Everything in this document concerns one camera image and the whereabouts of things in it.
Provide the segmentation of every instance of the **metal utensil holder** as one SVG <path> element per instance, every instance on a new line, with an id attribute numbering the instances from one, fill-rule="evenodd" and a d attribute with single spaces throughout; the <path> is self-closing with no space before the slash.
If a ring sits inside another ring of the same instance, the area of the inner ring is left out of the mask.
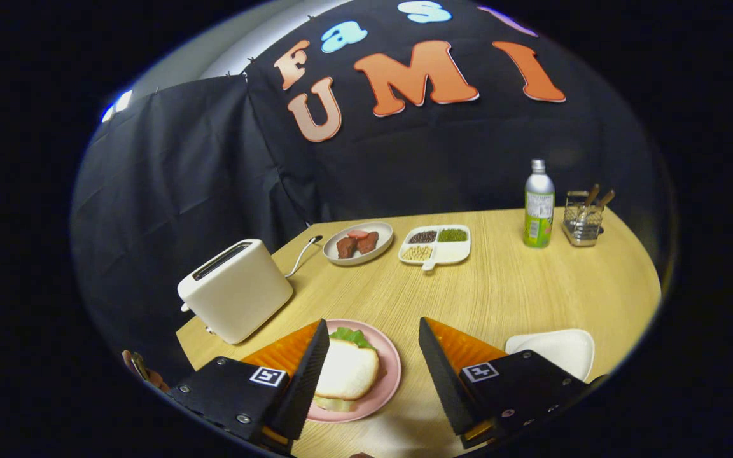
<path id="1" fill-rule="evenodd" d="M 594 246 L 599 240 L 604 209 L 596 207 L 598 200 L 593 200 L 593 203 L 585 208 L 584 201 L 588 195 L 589 191 L 570 191 L 564 204 L 562 231 L 573 246 Z"/>

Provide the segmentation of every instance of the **white toaster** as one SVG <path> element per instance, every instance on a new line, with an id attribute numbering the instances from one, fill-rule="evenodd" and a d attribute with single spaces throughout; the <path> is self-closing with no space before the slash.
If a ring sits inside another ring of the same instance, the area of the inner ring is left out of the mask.
<path id="1" fill-rule="evenodd" d="M 236 344 L 288 301 L 293 286 L 261 240 L 245 239 L 187 275 L 177 292 L 181 310 L 194 310 L 209 331 Z"/>

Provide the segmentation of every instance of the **bottle label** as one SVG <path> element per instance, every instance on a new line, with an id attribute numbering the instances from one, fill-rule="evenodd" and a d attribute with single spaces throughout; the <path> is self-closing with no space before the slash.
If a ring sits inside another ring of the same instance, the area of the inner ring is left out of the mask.
<path id="1" fill-rule="evenodd" d="M 553 204 L 555 194 L 526 192 L 524 202 L 524 243 L 527 246 L 544 247 L 550 242 L 553 229 Z"/>

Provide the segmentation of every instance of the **bottle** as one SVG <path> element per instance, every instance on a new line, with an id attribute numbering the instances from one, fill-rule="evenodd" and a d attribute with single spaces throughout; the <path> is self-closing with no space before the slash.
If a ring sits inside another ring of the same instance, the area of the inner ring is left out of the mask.
<path id="1" fill-rule="evenodd" d="M 546 247 L 553 229 L 556 188 L 545 174 L 544 160 L 533 159 L 530 166 L 533 173 L 524 183 L 524 244 Z"/>

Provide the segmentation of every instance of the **wooden table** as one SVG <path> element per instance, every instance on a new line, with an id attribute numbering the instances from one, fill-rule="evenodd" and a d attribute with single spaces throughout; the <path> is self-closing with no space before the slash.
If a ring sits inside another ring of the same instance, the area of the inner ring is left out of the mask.
<path id="1" fill-rule="evenodd" d="M 324 240 L 310 247 L 291 277 L 290 302 L 241 345 L 228 345 L 206 333 L 195 317 L 177 337 L 195 369 L 216 356 L 242 357 L 316 319 L 355 319 L 383 331 L 401 356 L 401 385 L 395 397 L 370 417 L 341 424 L 308 421 L 293 446 L 296 456 L 341 458 L 366 452 L 390 456 L 455 456 L 463 450 L 440 406 L 418 346 L 421 316 L 428 316 L 504 349 L 517 334 L 582 328 L 596 341 L 587 381 L 613 371 L 643 334 L 660 301 L 660 283 L 648 253 L 609 209 L 605 232 L 594 247 L 573 247 L 561 231 L 564 209 L 555 212 L 550 245 L 522 243 L 522 209 L 452 212 L 383 218 L 394 241 L 369 263 L 340 267 L 322 253 L 323 243 L 359 221 L 309 227 L 274 253 L 290 272 L 313 235 Z M 420 266 L 398 260 L 405 236 L 417 226 L 465 224 L 471 229 L 471 254 L 453 266 Z"/>

